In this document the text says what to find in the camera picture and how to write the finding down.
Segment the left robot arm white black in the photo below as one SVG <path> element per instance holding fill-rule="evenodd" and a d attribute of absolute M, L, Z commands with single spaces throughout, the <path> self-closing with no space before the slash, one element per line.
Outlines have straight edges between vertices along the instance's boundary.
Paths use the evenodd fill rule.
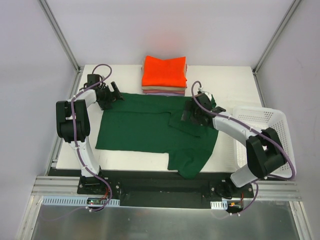
<path fill-rule="evenodd" d="M 105 191 L 102 170 L 95 160 L 89 135 L 91 124 L 88 107 L 97 103 L 102 111 L 112 108 L 112 103 L 124 100 L 117 84 L 112 81 L 110 87 L 99 74 L 87 75 L 87 82 L 72 98 L 58 101 L 56 109 L 56 131 L 58 136 L 72 148 L 81 167 L 79 184 L 99 195 Z"/>

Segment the green t shirt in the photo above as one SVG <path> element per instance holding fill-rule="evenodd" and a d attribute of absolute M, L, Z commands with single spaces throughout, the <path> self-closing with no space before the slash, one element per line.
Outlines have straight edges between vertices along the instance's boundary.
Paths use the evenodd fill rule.
<path fill-rule="evenodd" d="M 193 179 L 206 165 L 219 132 L 182 121 L 186 96 L 123 93 L 104 110 L 96 149 L 168 154 L 168 170 Z"/>

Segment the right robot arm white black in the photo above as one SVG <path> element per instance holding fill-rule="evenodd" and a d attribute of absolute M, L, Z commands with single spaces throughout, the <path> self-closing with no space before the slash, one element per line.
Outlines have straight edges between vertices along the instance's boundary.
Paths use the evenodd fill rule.
<path fill-rule="evenodd" d="M 295 168 L 282 147 L 275 129 L 259 129 L 234 118 L 222 107 L 213 107 L 208 93 L 199 91 L 184 104 L 182 121 L 189 121 L 223 132 L 246 148 L 246 164 L 232 173 L 225 184 L 225 192 L 237 197 L 243 186 L 270 176 L 275 170 L 289 164 L 292 176 Z"/>

